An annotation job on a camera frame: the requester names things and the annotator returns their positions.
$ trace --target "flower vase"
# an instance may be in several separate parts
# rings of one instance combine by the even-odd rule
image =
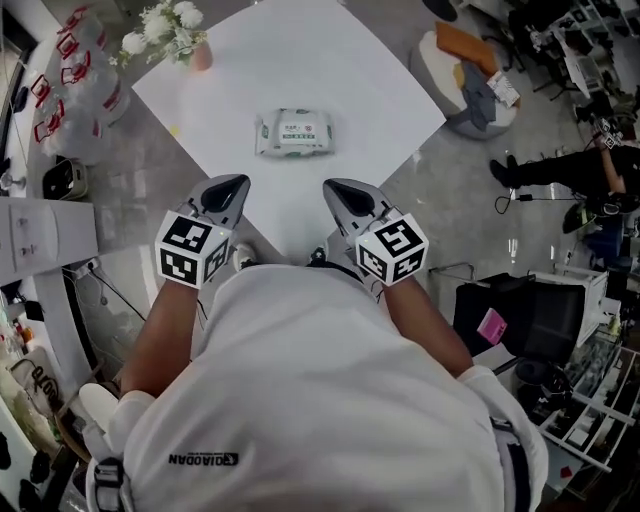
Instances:
[[[189,66],[191,71],[206,71],[213,64],[213,54],[207,41],[200,43],[193,50]]]

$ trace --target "wet wipes package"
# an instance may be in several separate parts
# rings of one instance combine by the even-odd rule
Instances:
[[[333,152],[333,128],[326,112],[279,108],[257,123],[256,155],[309,157]]]

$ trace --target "pink sticky note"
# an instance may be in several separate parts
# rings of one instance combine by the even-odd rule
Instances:
[[[497,345],[500,343],[500,338],[502,338],[506,328],[507,322],[504,321],[495,309],[489,308],[482,322],[480,322],[478,334],[492,345]]]

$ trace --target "shoe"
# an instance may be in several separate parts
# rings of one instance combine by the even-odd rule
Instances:
[[[507,169],[515,169],[516,167],[518,167],[518,161],[516,160],[516,157],[513,155],[508,155],[507,156]]]
[[[329,244],[325,241],[309,255],[309,263],[325,262],[329,259]]]
[[[233,268],[236,272],[257,264],[256,252],[249,244],[236,245],[236,252],[233,253]]]
[[[503,187],[517,188],[513,180],[510,179],[510,172],[504,165],[497,160],[491,160],[489,162],[489,170],[495,179],[497,179]]]

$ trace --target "cushion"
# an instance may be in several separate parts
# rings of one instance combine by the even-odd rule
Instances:
[[[487,77],[498,72],[493,50],[484,41],[441,21],[436,21],[436,36],[442,51],[475,63]]]

